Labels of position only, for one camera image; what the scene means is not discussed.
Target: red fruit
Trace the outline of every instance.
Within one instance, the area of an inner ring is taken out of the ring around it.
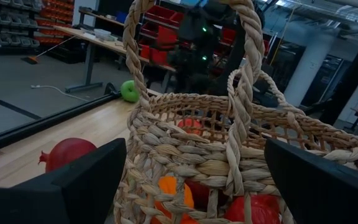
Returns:
[[[205,185],[199,184],[192,180],[186,179],[185,184],[189,186],[191,194],[193,195],[193,201],[195,208],[206,209],[208,207],[209,188]],[[225,195],[222,190],[218,193],[218,206],[224,205],[229,196]]]
[[[45,172],[60,168],[96,149],[91,142],[80,138],[68,138],[53,147],[50,154],[41,152],[40,162],[46,162]]]
[[[251,196],[253,224],[280,224],[280,209],[277,198],[271,195]],[[244,197],[238,197],[226,211],[224,217],[232,222],[244,222]]]
[[[197,120],[193,120],[193,121],[194,121],[194,126],[191,125],[192,120],[189,119],[189,118],[185,119],[185,125],[183,125],[183,120],[181,120],[181,121],[178,123],[178,127],[179,127],[179,128],[182,128],[182,127],[184,127],[184,126],[188,126],[188,127],[201,128],[201,123],[200,123],[199,121],[197,121]],[[199,130],[191,130],[191,129],[188,129],[188,130],[186,130],[186,132],[189,133],[189,134],[191,134],[191,133],[193,133],[193,134],[198,134],[198,135],[201,134],[201,131],[199,131]]]

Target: ceiling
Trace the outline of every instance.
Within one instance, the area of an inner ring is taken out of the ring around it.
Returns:
[[[265,6],[271,0],[258,0]],[[273,0],[274,8],[291,13],[295,20],[308,19],[311,25],[351,30],[358,28],[357,0]]]

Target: white cable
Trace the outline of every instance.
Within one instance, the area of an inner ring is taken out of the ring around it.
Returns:
[[[75,98],[75,99],[77,99],[77,100],[82,100],[82,101],[85,101],[85,102],[88,102],[88,101],[89,101],[89,100],[82,99],[82,98],[77,97],[77,96],[73,96],[73,95],[67,94],[67,93],[61,91],[59,88],[54,87],[54,86],[31,85],[31,88],[53,88],[54,90],[59,91],[61,94],[65,95],[65,96],[72,97],[72,98]]]

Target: broom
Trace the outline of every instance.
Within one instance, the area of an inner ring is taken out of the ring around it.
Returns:
[[[29,64],[31,64],[31,65],[36,65],[36,64],[38,64],[37,57],[46,54],[48,51],[54,49],[55,47],[58,47],[58,46],[64,44],[65,42],[71,40],[72,38],[75,38],[75,36],[72,36],[72,37],[70,37],[69,39],[63,41],[62,43],[60,43],[60,44],[58,44],[58,45],[55,45],[55,46],[49,48],[48,50],[42,52],[41,54],[38,54],[38,55],[33,56],[33,57],[24,57],[24,58],[21,58],[21,60],[23,60],[23,61],[25,61],[25,62],[27,62],[27,63],[29,63]]]

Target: red storage bin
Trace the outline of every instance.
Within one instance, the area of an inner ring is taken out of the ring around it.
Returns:
[[[269,42],[267,40],[264,40],[264,45],[265,45],[265,55],[267,55],[267,53],[269,52]]]
[[[184,14],[177,12],[175,13],[171,18],[170,18],[170,23],[171,25],[175,26],[175,27],[179,27],[180,22],[183,20],[184,18]]]
[[[146,17],[150,19],[155,19],[157,21],[170,24],[170,18],[174,15],[175,11],[166,9],[161,6],[151,7],[145,14]]]
[[[172,44],[177,41],[177,34],[174,30],[159,26],[158,27],[158,37],[157,37],[157,44],[161,47],[170,48],[167,44]]]
[[[153,22],[146,22],[140,29],[140,32],[150,35],[152,37],[157,37],[158,25],[154,24]]]
[[[156,63],[157,65],[166,65],[167,53],[168,52],[159,51],[157,49],[153,49],[147,45],[144,45],[142,51],[140,52],[140,56],[152,60],[153,63]]]
[[[148,45],[142,45],[142,51],[140,52],[142,58],[149,58],[150,56],[150,47]]]
[[[232,29],[227,29],[224,27],[223,27],[222,31],[223,31],[222,42],[224,42],[225,44],[232,44],[234,42],[236,32]]]

